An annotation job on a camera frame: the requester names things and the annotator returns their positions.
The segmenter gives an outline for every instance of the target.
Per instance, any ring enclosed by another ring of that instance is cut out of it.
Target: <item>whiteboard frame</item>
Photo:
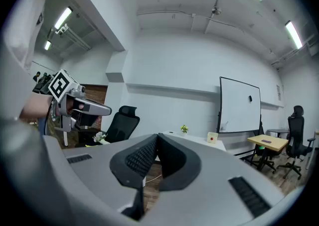
[[[220,121],[221,121],[221,114],[222,114],[222,109],[223,109],[223,98],[222,98],[222,87],[221,87],[221,79],[222,78],[228,79],[228,80],[231,80],[231,81],[235,81],[235,82],[238,82],[238,83],[242,83],[242,84],[245,84],[245,85],[249,85],[249,86],[252,86],[252,87],[255,87],[255,88],[258,88],[258,90],[259,90],[259,100],[260,100],[260,113],[259,113],[259,115],[261,115],[261,97],[260,97],[260,88],[259,87],[254,86],[254,85],[250,85],[250,84],[247,84],[247,83],[244,83],[244,82],[240,82],[238,80],[230,79],[230,78],[227,78],[227,77],[219,77],[219,83],[220,83],[220,111],[219,111],[218,123],[217,123],[217,133],[219,133],[219,134],[226,133],[227,134],[227,133],[243,133],[243,132],[254,131],[255,129],[244,130],[244,131],[234,131],[234,132],[220,132]]]

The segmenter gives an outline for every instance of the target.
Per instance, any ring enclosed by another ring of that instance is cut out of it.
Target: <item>bracelet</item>
[[[53,99],[51,101],[51,118],[52,118],[52,121],[56,121],[58,120],[60,117],[56,115],[56,102],[55,102],[55,99]]]

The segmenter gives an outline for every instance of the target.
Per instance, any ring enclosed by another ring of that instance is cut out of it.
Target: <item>ceiling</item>
[[[205,32],[216,0],[137,0],[142,29],[179,28]],[[317,30],[298,0],[219,0],[221,14],[213,17],[207,34],[242,44],[276,68],[295,52],[285,24],[291,20],[303,43],[317,40]]]
[[[71,41],[66,35],[60,37],[57,34],[54,34],[51,40],[52,45],[50,49],[48,51],[44,50],[49,30],[55,25],[58,18],[68,6],[70,6],[73,11],[65,23],[68,24],[80,38],[91,47],[105,41],[105,37],[99,32],[93,22],[85,16],[74,0],[46,0],[44,6],[44,22],[36,40],[35,50],[61,59],[85,52],[83,48]]]

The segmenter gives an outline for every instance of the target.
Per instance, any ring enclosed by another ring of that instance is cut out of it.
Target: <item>yellow table top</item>
[[[280,151],[287,143],[287,139],[278,138],[274,136],[259,135],[247,138],[249,142],[264,146],[270,150]],[[262,140],[271,141],[271,143],[262,142]]]

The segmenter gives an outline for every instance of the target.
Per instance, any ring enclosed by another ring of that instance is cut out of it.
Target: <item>chair headrest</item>
[[[304,115],[304,109],[302,106],[294,106],[294,113],[291,115],[292,117],[298,117]]]
[[[130,116],[135,116],[135,110],[136,110],[136,107],[121,106],[119,109],[119,112],[130,115]]]

